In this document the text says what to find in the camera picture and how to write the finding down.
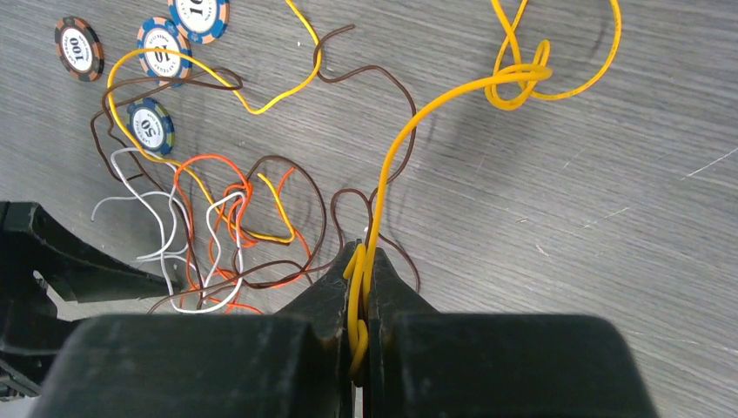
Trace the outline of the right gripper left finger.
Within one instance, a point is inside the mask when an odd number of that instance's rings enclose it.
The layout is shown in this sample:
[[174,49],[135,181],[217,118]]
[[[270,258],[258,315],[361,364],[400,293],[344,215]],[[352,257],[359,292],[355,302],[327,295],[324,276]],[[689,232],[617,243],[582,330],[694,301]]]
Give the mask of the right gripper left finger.
[[351,417],[348,244],[267,315],[108,314],[52,364],[34,417]]

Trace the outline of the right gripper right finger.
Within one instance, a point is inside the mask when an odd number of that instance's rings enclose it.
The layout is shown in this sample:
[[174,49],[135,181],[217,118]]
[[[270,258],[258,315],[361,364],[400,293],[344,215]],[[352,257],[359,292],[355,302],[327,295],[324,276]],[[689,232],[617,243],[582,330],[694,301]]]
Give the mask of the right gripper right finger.
[[622,335],[597,316],[442,313],[383,251],[368,301],[368,417],[654,417]]

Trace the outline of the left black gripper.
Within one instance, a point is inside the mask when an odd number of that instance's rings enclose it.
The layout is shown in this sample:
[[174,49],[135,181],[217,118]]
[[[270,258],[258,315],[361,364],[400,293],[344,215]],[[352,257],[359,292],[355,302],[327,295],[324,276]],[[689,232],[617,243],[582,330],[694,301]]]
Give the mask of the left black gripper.
[[164,278],[78,238],[38,203],[1,203],[1,397],[36,397],[73,324],[49,285],[80,303],[165,296]]

